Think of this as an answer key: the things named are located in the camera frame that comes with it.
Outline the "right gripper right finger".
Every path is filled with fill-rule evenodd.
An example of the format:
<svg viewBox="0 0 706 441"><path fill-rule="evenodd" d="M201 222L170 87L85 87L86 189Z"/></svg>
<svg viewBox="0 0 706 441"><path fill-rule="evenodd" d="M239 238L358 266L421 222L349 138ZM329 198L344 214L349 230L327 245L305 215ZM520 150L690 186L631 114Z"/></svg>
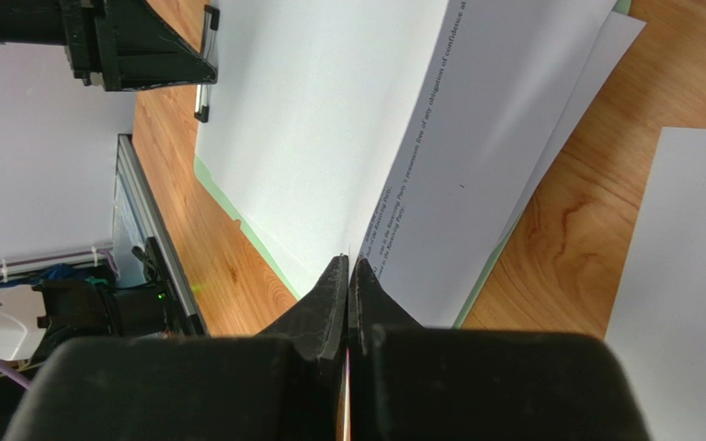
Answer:
<svg viewBox="0 0 706 441"><path fill-rule="evenodd" d="M585 334L420 325L359 259L348 292L356 440L646 440L620 363Z"/></svg>

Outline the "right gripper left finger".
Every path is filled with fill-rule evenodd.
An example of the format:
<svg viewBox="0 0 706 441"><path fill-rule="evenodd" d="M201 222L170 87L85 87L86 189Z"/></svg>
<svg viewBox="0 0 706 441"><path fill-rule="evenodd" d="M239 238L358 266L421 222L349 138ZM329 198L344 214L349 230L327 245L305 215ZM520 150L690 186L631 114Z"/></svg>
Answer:
<svg viewBox="0 0 706 441"><path fill-rule="evenodd" d="M61 345L8 440L333 440L349 262L251 337L89 337Z"/></svg>

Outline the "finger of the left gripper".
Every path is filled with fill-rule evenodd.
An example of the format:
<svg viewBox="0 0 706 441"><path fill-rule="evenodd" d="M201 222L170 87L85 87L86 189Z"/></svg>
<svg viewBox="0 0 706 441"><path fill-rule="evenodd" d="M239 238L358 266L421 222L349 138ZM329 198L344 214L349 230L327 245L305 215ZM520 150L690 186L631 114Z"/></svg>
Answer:
<svg viewBox="0 0 706 441"><path fill-rule="evenodd" d="M145 1L109 1L121 91L213 84L216 68Z"/></svg>

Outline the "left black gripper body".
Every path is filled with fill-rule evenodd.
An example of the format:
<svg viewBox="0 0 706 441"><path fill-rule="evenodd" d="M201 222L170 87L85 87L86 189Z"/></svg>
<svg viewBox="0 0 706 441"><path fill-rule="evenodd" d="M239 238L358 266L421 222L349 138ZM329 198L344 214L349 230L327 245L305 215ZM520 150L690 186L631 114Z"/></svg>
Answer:
<svg viewBox="0 0 706 441"><path fill-rule="evenodd" d="M84 85L121 91L113 19L106 1L60 1L68 61Z"/></svg>

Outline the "printed text paper sheet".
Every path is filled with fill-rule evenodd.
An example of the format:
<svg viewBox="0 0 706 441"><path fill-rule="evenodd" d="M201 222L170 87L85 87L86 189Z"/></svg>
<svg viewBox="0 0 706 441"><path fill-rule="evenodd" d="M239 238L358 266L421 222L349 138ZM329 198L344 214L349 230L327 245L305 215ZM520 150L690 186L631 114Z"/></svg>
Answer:
<svg viewBox="0 0 706 441"><path fill-rule="evenodd" d="M459 325L616 1L451 1L359 248L426 326Z"/></svg>

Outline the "white paper sheet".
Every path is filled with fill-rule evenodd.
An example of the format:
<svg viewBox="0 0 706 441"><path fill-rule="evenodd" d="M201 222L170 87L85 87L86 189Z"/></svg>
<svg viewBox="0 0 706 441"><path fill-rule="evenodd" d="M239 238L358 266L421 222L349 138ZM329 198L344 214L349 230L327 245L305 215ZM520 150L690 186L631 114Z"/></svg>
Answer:
<svg viewBox="0 0 706 441"><path fill-rule="evenodd" d="M644 21L630 16L631 7L630 1L618 1L605 19L562 115L518 198L506 228L501 233L498 240L500 244L507 241L539 183L599 90L645 27Z"/></svg>
<svg viewBox="0 0 706 441"><path fill-rule="evenodd" d="M444 1L220 1L197 179L296 297L358 250Z"/></svg>

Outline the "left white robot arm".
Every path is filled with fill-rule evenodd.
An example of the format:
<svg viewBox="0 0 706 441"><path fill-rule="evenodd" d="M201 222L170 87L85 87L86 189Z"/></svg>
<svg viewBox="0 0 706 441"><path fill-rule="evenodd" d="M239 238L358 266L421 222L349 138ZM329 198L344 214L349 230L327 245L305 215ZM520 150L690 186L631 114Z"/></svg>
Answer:
<svg viewBox="0 0 706 441"><path fill-rule="evenodd" d="M195 48L144 1L0 1L0 361L204 334L127 129L159 87L194 85L208 119L219 22Z"/></svg>

